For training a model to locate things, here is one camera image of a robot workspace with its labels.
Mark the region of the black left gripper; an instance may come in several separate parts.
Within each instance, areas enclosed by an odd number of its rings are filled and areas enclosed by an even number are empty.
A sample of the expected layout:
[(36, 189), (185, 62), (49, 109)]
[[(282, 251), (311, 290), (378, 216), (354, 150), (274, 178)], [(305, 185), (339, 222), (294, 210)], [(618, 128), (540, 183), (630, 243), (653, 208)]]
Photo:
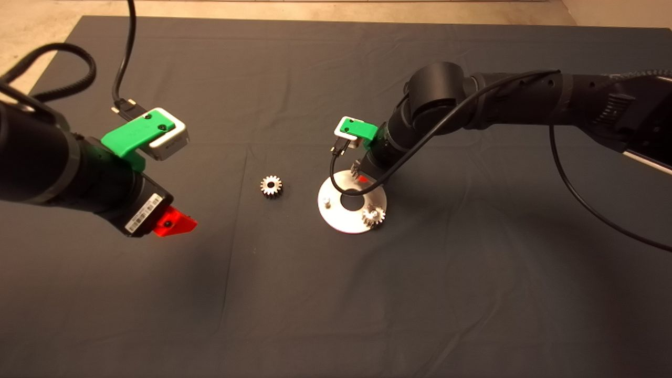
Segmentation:
[(105, 220), (127, 237), (139, 238), (154, 230), (159, 237), (188, 234), (198, 222), (170, 206), (174, 196), (145, 174), (136, 174), (121, 204), (105, 212)]

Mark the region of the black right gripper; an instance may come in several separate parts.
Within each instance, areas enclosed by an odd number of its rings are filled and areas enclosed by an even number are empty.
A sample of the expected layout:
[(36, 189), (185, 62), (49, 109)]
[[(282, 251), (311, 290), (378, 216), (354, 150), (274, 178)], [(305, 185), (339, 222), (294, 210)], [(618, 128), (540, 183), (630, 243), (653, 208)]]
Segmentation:
[(371, 149), (360, 161), (358, 182), (379, 181), (399, 160), (398, 149)]

